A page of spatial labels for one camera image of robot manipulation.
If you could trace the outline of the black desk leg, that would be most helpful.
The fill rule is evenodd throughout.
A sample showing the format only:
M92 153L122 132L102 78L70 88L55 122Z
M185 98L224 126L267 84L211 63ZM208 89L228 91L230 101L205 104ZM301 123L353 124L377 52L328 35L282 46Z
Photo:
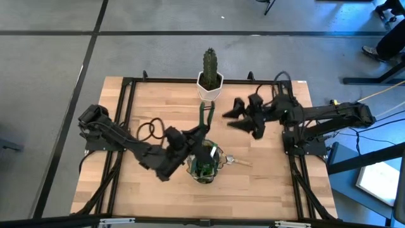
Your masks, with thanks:
M397 78L397 76L399 76L404 72L405 72L405 61L401 61L380 77L377 78L344 77L342 79L342 82L345 85L393 86L400 82L405 82L405 79Z

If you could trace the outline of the green spray bottle white nozzle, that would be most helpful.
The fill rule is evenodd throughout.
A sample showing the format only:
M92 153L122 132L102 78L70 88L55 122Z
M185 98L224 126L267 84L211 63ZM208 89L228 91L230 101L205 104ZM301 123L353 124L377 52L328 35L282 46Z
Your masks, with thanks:
M201 178L213 178L218 173L219 154L218 145L212 141L204 141L202 144L204 152L207 152L212 162L197 161L197 175Z

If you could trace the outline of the wooden-handled silver trowel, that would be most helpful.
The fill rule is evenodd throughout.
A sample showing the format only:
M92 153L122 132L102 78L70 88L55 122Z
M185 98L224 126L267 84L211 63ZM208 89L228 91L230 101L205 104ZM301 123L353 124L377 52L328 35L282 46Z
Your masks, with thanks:
M236 158L234 158L234 156L233 155L226 155L225 156L225 159L226 159L226 163L228 164L228 165L231 165L231 164L239 164L239 165L244 165L244 166L248 166L248 167L251 167L252 166L252 163L251 162L248 162L248 161L244 161L244 160L240 160L240 159L236 159Z

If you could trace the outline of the person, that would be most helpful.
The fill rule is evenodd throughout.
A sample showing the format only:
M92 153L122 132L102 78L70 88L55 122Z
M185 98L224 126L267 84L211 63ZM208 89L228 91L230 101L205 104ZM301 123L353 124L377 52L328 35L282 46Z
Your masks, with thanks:
M400 0L386 0L375 8L377 14L391 10L392 14L405 14ZM363 46L362 52L377 61L386 62L395 58L405 48L405 17L392 28L375 47Z

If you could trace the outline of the white flat panel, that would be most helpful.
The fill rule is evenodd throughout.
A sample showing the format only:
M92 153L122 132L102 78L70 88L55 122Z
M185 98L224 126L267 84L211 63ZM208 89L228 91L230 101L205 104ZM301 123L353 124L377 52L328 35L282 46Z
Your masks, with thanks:
M386 205L394 206L399 183L399 171L385 162L362 167L356 187L372 195Z

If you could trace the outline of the cream canvas gardening bag green trim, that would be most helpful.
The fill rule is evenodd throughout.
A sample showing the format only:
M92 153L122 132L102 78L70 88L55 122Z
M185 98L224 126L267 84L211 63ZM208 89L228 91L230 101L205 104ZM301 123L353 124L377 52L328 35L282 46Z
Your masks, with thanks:
M223 150L218 146L218 154L219 154L219 165L218 165L218 171L223 168L224 164L226 164L226 159L225 155L223 153ZM200 184L210 184L214 181L214 178L217 176L217 174L213 178L201 178L197 175L197 158L194 155L189 155L187 157L187 173L192 176L192 178L197 181Z

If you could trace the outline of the tall green cactus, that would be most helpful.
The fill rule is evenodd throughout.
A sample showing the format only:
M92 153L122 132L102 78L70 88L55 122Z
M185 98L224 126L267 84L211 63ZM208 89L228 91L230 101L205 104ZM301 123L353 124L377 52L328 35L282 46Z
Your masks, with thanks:
M203 56L202 86L211 91L218 87L217 80L218 59L213 48L209 48Z

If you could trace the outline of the white hexagonal plant pot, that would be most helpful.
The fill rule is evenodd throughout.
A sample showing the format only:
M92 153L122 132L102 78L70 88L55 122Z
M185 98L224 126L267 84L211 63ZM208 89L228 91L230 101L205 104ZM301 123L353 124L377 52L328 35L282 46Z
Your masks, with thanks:
M206 90L201 84L200 84L200 80L203 76L203 72L199 72L199 75L197 77L197 91L198 91L198 95L201 98L202 101L214 101L220 94L221 94L221 90L223 87L223 75L221 73L217 73L217 79L220 80L219 83L219 87L213 90Z

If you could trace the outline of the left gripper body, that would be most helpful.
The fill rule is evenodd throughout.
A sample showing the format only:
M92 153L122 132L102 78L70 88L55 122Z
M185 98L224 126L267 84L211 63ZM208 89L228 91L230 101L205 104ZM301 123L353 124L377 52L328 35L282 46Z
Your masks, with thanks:
M177 130L169 127L165 130L165 136L169 143L164 153L164 160L156 169L156 175L160 181L169 181L170 176L184 165L184 161L189 155L194 153L197 142L198 127L190 130Z

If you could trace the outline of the black metal table frame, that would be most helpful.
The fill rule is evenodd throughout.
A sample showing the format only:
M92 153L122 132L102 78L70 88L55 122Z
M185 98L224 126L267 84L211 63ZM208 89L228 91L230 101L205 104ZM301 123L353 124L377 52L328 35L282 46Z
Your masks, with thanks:
M198 124L200 97L196 79L135 79L129 127L161 118L166 127L188 130ZM226 81L215 101L216 110L207 138L218 143L225 154L251 162L252 166L225 165L211 184L200 184L180 166L168 182L152 170L138 165L131 152L123 153L112 208L114 216L163 217L165 219L296 220L296 206L310 217L309 203L300 188L301 204L294 195L289 157L282 144L282 126L266 124L264 138L254 140L245 132L226 126L221 114L232 108L234 97L254 93L262 82ZM78 212L95 193L102 178L107 152L96 151L83 164L71 212ZM337 216L326 166L317 157L306 156L312 191L334 217Z

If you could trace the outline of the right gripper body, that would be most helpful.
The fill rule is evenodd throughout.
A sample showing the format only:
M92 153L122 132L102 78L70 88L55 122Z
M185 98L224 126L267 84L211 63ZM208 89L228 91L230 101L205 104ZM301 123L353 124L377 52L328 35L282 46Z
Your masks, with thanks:
M266 106L263 104L262 97L253 93L248 96L249 105L247 107L247 119L250 124L250 131L255 139L261 139L265 131L265 123L280 120L285 114L286 109L278 103Z

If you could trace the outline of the black rig crossbar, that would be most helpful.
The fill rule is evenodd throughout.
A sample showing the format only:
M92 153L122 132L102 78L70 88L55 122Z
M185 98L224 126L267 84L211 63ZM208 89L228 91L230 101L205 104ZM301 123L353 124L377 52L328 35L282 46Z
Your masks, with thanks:
M161 218L161 217L112 217L110 214L69 215L63 217L30 218L1 221L0 228L84 228L92 225L116 224L181 224L198 227L214 225L267 226L269 228L391 228L379 225L358 224L342 220L302 218L299 220L246 220L223 218Z

